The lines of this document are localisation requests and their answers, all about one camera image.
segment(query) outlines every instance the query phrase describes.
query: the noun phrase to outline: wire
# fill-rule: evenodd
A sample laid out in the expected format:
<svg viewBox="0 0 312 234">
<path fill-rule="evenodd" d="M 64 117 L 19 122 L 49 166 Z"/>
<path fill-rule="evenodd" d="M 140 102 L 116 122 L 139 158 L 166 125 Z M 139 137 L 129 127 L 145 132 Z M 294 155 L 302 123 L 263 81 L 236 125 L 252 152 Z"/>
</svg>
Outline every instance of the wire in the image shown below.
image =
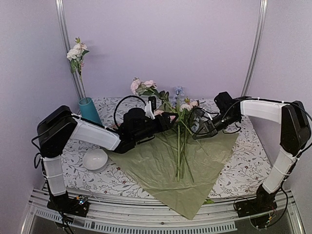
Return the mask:
<svg viewBox="0 0 312 234">
<path fill-rule="evenodd" d="M 234 134 L 234 133 L 238 133 L 240 130 L 242 130 L 242 128 L 238 127 L 236 123 L 234 123 L 234 124 L 235 124 L 235 127 L 238 128 L 238 130 L 236 130 L 235 132 L 228 133 L 228 132 L 225 132 L 224 129 L 222 129 L 223 134 Z"/>
<path fill-rule="evenodd" d="M 34 167 L 35 169 L 38 168 L 40 162 L 41 162 L 41 157 L 39 158 L 39 161 L 36 163 L 36 160 L 37 160 L 37 157 L 38 155 L 41 155 L 41 149 L 40 147 L 34 142 L 36 139 L 38 139 L 39 137 L 43 136 L 44 134 L 46 134 L 47 132 L 49 132 L 52 128 L 55 127 L 56 124 L 58 124 L 61 120 L 67 118 L 67 117 L 74 117 L 72 115 L 67 115 L 67 116 L 63 116 L 61 117 L 53 126 L 51 126 L 50 128 L 48 128 L 48 130 L 44 131 L 43 133 L 39 134 L 38 136 L 34 137 L 31 139 L 31 143 L 39 150 L 38 153 L 35 154 L 35 157 L 34 157 Z"/>
<path fill-rule="evenodd" d="M 249 97 L 249 98 L 242 99 L 242 100 L 238 100 L 238 101 L 234 102 L 234 103 L 228 108 L 228 110 L 225 112 L 225 114 L 223 115 L 223 117 L 222 117 L 221 121 L 219 122 L 219 124 L 221 124 L 221 122 L 222 122 L 222 120 L 224 120 L 225 116 L 229 113 L 229 111 L 230 111 L 236 104 L 238 104 L 238 103 L 240 103 L 240 102 L 242 102 L 242 101 L 245 101 L 245 100 L 259 100 L 259 101 L 268 101 L 268 102 L 274 102 L 274 103 L 288 104 L 288 105 L 291 105 L 291 106 L 293 106 L 293 107 L 295 107 L 295 108 L 299 108 L 302 112 L 304 112 L 304 113 L 309 117 L 309 119 L 310 119 L 311 122 L 312 122 L 312 117 L 310 116 L 310 114 L 309 114 L 306 110 L 304 110 L 303 108 L 301 108 L 300 106 L 296 105 L 295 103 L 287 102 L 287 101 L 278 101 L 278 100 L 271 100 L 271 99 L 264 99 L 264 98 L 253 98 L 253 97 Z M 305 151 L 307 151 L 311 146 L 312 146 L 312 142 L 311 142 L 305 149 L 303 149 L 303 150 L 297 155 L 297 157 L 300 157 L 300 156 L 301 156 Z"/>
<path fill-rule="evenodd" d="M 117 109 L 118 109 L 119 105 L 120 105 L 124 100 L 126 100 L 126 99 L 128 99 L 128 98 L 137 98 L 137 99 L 139 99 L 140 101 L 142 101 L 142 102 L 144 103 L 144 105 L 146 105 L 145 101 L 144 101 L 142 98 L 140 98 L 140 97 L 138 97 L 138 96 L 134 96 L 134 95 L 126 96 L 126 97 L 124 97 L 122 100 L 120 100 L 120 102 L 117 104 L 117 106 L 116 106 L 116 108 L 115 108 L 115 110 L 114 110 L 114 123 L 115 123 L 115 125 L 116 125 L 116 127 L 117 127 L 118 129 L 119 129 L 119 126 L 118 126 L 118 123 L 117 123 L 117 120 L 116 120 Z"/>
<path fill-rule="evenodd" d="M 38 166 L 39 166 L 39 164 L 40 164 L 40 162 L 41 162 L 41 157 L 39 158 L 39 161 L 36 163 L 36 160 L 37 160 L 37 156 L 38 155 L 41 155 L 41 153 L 39 152 L 39 153 L 36 153 L 36 155 L 35 155 L 35 158 L 34 158 L 34 167 L 35 167 L 35 169 L 37 169 L 38 168 Z"/>
<path fill-rule="evenodd" d="M 247 199 L 247 198 L 245 198 L 245 197 L 243 197 L 243 196 L 239 196 L 239 197 L 237 197 L 237 198 L 235 199 L 235 201 L 234 201 L 234 203 L 233 203 L 233 208 L 234 208 L 235 211 L 237 211 L 237 209 L 236 209 L 236 207 L 235 207 L 235 203 L 236 203 L 236 201 L 237 201 L 239 198 L 245 199 L 245 200 L 247 200 L 249 203 L 256 203 L 255 201 L 250 201 L 249 199 Z"/>
<path fill-rule="evenodd" d="M 150 140 L 153 140 L 154 138 L 155 138 L 155 135 L 153 135 L 151 138 L 148 138 L 148 139 L 146 139 L 146 140 L 139 141 L 137 144 L 140 145 L 140 144 L 142 144 L 142 143 L 145 143 L 145 142 L 148 142 L 148 141 L 150 141 Z"/>
<path fill-rule="evenodd" d="M 43 136 L 44 134 L 46 134 L 47 132 L 49 132 L 52 128 L 55 127 L 56 124 L 58 124 L 61 120 L 67 118 L 67 117 L 75 117 L 75 116 L 72 116 L 72 115 L 68 115 L 68 116 L 63 116 L 61 117 L 53 126 L 51 126 L 49 129 L 47 129 L 46 131 L 44 131 L 43 133 L 39 134 L 38 136 L 34 137 L 31 139 L 31 143 L 39 150 L 38 153 L 35 154 L 35 158 L 34 158 L 34 167 L 37 169 L 39 164 L 42 163 L 42 160 L 41 158 L 39 159 L 39 161 L 36 163 L 36 160 L 37 160 L 37 157 L 38 155 L 41 155 L 41 148 L 34 142 L 36 139 L 38 139 L 39 137 Z M 52 194 L 51 193 L 51 190 L 50 190 L 50 187 L 48 185 L 48 191 L 49 191 L 49 194 Z M 59 213 L 59 215 L 62 217 L 62 224 L 63 224 L 63 230 L 67 233 L 67 234 L 74 234 L 73 230 L 70 228 L 69 224 L 68 224 L 68 221 L 67 220 L 70 220 L 66 215 L 64 215 L 64 213 L 60 212 L 56 205 L 54 204 L 54 201 L 53 199 L 51 199 L 55 209 L 57 210 L 57 212 Z"/>
<path fill-rule="evenodd" d="M 285 205 L 285 208 L 284 208 L 284 210 L 283 210 L 283 213 L 282 213 L 281 216 L 277 219 L 277 221 L 275 221 L 274 223 L 269 224 L 269 225 L 268 225 L 267 227 L 265 227 L 265 228 L 258 228 L 258 229 L 266 229 L 266 228 L 269 228 L 269 227 L 275 225 L 275 224 L 276 224 L 278 221 L 280 221 L 280 220 L 282 219 L 282 217 L 284 216 L 284 214 L 285 214 L 285 212 L 286 212 L 286 210 L 287 210 L 287 206 L 288 206 L 288 195 L 287 195 L 287 193 L 285 192 L 285 190 L 283 189 L 283 184 L 284 184 L 284 181 L 281 183 L 281 187 L 280 187 L 280 190 L 283 191 L 283 193 L 284 193 L 285 196 L 286 196 L 286 205 Z"/>
<path fill-rule="evenodd" d="M 200 109 L 200 110 L 202 110 L 202 111 L 204 111 L 204 112 L 207 112 L 207 113 L 209 113 L 209 114 L 211 114 L 211 115 L 218 115 L 219 113 L 208 112 L 208 111 L 206 111 L 205 109 L 203 109 L 203 108 L 201 108 L 201 107 L 196 107 L 196 108 L 193 108 L 193 109 L 191 110 L 191 112 L 190 112 L 190 114 L 189 114 L 189 118 L 188 118 L 188 125 L 189 125 L 190 131 L 191 131 L 193 134 L 196 134 L 196 135 L 206 135 L 207 133 L 196 133 L 196 132 L 194 132 L 194 131 L 192 130 L 192 127 L 191 127 L 191 117 L 193 116 L 194 111 L 195 111 L 195 110 L 198 110 L 198 109 Z"/>
</svg>

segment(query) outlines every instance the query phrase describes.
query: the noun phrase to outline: blue flower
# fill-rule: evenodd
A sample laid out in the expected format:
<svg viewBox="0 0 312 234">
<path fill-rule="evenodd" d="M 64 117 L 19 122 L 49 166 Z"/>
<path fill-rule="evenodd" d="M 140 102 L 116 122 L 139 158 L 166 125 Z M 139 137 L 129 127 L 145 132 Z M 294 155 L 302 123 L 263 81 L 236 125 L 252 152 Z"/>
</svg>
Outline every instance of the blue flower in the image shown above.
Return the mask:
<svg viewBox="0 0 312 234">
<path fill-rule="evenodd" d="M 184 96 L 184 91 L 182 86 L 176 86 L 175 87 L 175 96 L 174 101 L 172 102 L 172 106 L 176 106 L 176 100 L 178 99 L 178 96 Z"/>
<path fill-rule="evenodd" d="M 176 94 L 176 96 L 178 96 L 178 95 L 184 96 L 183 87 L 182 86 L 176 86 L 175 87 L 175 94 Z"/>
</svg>

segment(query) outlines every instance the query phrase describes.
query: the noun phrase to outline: pink rose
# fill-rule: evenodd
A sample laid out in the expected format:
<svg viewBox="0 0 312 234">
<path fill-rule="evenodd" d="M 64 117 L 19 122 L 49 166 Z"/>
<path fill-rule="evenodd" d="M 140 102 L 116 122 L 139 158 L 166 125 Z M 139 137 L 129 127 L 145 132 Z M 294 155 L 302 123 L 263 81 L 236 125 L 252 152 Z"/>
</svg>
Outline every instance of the pink rose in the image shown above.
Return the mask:
<svg viewBox="0 0 312 234">
<path fill-rule="evenodd" d="M 148 80 L 148 81 L 144 82 L 144 84 L 146 85 L 147 88 L 150 88 L 150 87 L 156 88 L 157 87 L 156 83 L 153 80 Z"/>
<path fill-rule="evenodd" d="M 190 103 L 190 106 L 191 106 L 192 108 L 198 106 L 198 101 L 192 101 L 192 102 Z"/>
<path fill-rule="evenodd" d="M 183 111 L 183 109 L 190 111 L 192 109 L 192 107 L 189 104 L 182 104 L 180 106 L 180 111 Z"/>
<path fill-rule="evenodd" d="M 141 81 L 140 81 L 140 79 L 138 79 L 138 78 L 135 78 L 135 80 L 132 82 L 132 84 L 131 84 L 131 86 L 130 86 L 130 89 L 131 89 L 131 91 L 132 91 L 132 93 L 133 93 L 134 95 L 137 94 L 137 89 L 138 89 L 138 87 L 139 87 L 140 84 L 141 84 Z"/>
<path fill-rule="evenodd" d="M 162 113 L 164 113 L 164 112 L 161 111 L 161 110 L 155 110 L 154 111 L 154 116 L 161 115 Z"/>
</svg>

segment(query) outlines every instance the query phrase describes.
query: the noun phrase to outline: green wrapping paper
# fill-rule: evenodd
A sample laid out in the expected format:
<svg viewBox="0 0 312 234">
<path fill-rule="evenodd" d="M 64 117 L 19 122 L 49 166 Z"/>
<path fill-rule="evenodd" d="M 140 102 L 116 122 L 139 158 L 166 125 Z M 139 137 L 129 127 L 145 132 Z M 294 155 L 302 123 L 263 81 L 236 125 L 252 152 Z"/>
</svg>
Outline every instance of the green wrapping paper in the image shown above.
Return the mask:
<svg viewBox="0 0 312 234">
<path fill-rule="evenodd" d="M 157 134 L 120 155 L 108 156 L 144 190 L 188 219 L 193 219 L 213 188 L 219 173 L 232 154 L 238 134 L 218 133 L 213 138 L 187 141 L 184 178 L 176 181 L 177 135 L 174 131 Z"/>
</svg>

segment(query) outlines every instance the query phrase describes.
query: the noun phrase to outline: small white dish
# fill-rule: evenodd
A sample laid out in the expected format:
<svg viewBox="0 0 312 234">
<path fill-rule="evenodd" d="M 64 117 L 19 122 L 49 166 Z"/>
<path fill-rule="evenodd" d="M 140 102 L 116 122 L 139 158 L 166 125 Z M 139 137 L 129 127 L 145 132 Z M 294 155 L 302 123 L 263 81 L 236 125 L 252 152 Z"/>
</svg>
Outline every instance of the small white dish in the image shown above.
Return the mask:
<svg viewBox="0 0 312 234">
<path fill-rule="evenodd" d="M 90 172 L 99 173 L 106 167 L 107 153 L 102 149 L 88 150 L 82 159 L 83 166 Z"/>
</svg>

